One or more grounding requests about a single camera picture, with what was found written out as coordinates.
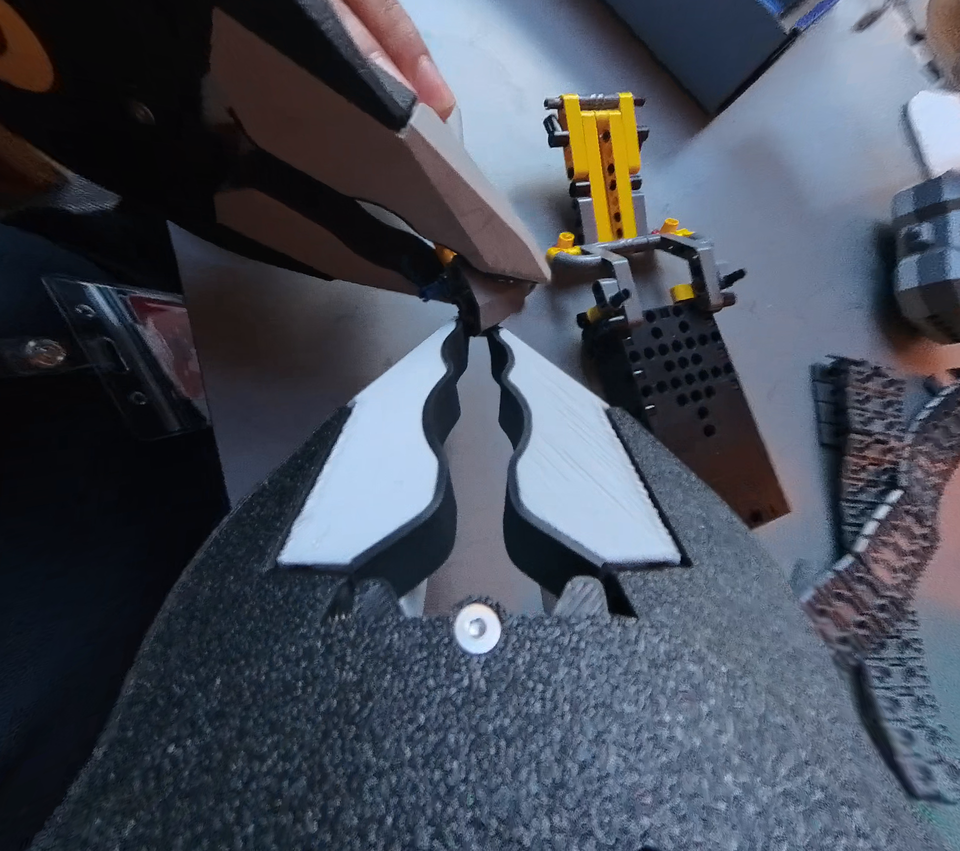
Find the yellow grey brick arm assembly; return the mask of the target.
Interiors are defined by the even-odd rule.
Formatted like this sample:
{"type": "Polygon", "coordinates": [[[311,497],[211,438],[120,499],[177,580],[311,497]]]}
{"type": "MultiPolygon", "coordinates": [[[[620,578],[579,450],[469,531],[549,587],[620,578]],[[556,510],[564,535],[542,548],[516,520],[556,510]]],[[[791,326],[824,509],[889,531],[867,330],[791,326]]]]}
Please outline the yellow grey brick arm assembly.
{"type": "Polygon", "coordinates": [[[689,280],[671,289],[671,299],[710,316],[735,305],[731,288],[746,274],[723,273],[713,242],[675,218],[649,227],[642,193],[642,147],[649,129],[637,116],[644,103],[628,91],[569,92],[544,101],[547,143],[562,152],[577,218],[574,230],[558,234],[546,260],[554,277],[593,277],[594,303],[576,318],[584,334],[630,336],[653,322],[644,314],[632,268],[642,255],[663,253],[684,261],[689,280]]]}

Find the small grey yellow brick assembly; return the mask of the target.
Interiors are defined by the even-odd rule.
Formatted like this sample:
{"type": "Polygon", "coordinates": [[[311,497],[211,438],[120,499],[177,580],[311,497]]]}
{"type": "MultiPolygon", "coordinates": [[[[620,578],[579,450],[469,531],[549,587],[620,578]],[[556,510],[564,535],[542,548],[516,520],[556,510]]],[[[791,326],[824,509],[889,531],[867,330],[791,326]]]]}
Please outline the small grey yellow brick assembly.
{"type": "Polygon", "coordinates": [[[480,277],[481,272],[463,255],[444,245],[434,244],[434,252],[440,264],[440,273],[419,290],[419,299],[453,305],[463,329],[474,338],[483,335],[481,306],[474,288],[474,279],[480,277]]]}

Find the black perforated battery box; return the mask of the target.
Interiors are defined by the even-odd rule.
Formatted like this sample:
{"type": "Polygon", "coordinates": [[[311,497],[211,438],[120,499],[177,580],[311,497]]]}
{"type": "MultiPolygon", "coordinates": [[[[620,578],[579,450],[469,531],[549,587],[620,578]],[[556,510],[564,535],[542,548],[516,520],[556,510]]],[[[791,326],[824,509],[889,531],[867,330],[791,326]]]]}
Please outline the black perforated battery box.
{"type": "Polygon", "coordinates": [[[750,529],[790,512],[714,316],[694,301],[577,315],[606,402],[632,415],[750,529]]]}

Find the clear badge holder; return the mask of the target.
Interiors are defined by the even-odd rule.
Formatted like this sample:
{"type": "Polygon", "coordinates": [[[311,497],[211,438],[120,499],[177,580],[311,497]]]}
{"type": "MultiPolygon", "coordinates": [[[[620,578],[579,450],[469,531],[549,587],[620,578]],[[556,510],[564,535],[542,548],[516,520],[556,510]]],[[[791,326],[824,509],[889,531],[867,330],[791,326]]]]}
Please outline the clear badge holder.
{"type": "Polygon", "coordinates": [[[44,287],[92,371],[140,440],[197,433],[210,412],[181,295],[47,276],[44,287]]]}

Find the grey brick motor block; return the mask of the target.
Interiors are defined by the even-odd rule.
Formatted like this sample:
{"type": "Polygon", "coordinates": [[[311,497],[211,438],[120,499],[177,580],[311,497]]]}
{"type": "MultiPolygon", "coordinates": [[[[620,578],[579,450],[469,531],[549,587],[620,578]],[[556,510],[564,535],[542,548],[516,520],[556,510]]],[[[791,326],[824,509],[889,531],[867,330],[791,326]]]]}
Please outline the grey brick motor block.
{"type": "Polygon", "coordinates": [[[959,343],[959,172],[898,192],[891,205],[894,299],[931,341],[959,343]]]}

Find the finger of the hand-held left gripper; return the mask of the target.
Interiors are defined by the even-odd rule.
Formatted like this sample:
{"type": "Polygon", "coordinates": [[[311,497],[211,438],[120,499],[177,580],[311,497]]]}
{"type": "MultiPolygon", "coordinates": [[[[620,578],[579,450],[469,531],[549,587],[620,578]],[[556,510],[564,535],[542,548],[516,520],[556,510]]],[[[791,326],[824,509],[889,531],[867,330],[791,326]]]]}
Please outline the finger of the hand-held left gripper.
{"type": "MultiPolygon", "coordinates": [[[[419,297],[441,273],[434,247],[414,233],[361,210],[358,248],[324,224],[256,189],[233,189],[216,197],[217,221],[233,233],[291,260],[294,265],[373,289],[419,297]]],[[[481,272],[474,289],[484,332],[520,312],[534,282],[481,272]]]]}
{"type": "Polygon", "coordinates": [[[544,253],[449,125],[340,26],[308,30],[305,63],[226,11],[211,17],[210,81],[245,146],[230,190],[257,190],[358,248],[359,213],[534,284],[544,253]]]}

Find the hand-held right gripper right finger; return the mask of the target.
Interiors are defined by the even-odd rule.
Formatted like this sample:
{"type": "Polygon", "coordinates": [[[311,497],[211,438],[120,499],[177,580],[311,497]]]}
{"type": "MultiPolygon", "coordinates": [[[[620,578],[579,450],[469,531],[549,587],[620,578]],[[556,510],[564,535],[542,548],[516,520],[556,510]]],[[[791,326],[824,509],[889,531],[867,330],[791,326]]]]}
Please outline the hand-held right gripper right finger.
{"type": "Polygon", "coordinates": [[[676,566],[681,552],[593,391],[508,330],[487,335],[510,440],[503,533],[519,569],[676,566]]]}

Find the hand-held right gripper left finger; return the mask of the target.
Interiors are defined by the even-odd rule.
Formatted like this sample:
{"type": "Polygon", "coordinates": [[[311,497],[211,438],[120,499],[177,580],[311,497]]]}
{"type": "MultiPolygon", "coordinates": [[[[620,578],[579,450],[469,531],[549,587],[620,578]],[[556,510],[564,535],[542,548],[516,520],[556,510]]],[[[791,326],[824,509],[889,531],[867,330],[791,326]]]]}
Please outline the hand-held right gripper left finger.
{"type": "Polygon", "coordinates": [[[437,329],[348,404],[277,563],[326,573],[432,573],[456,507],[446,441],[467,367],[459,320],[437,329]]]}

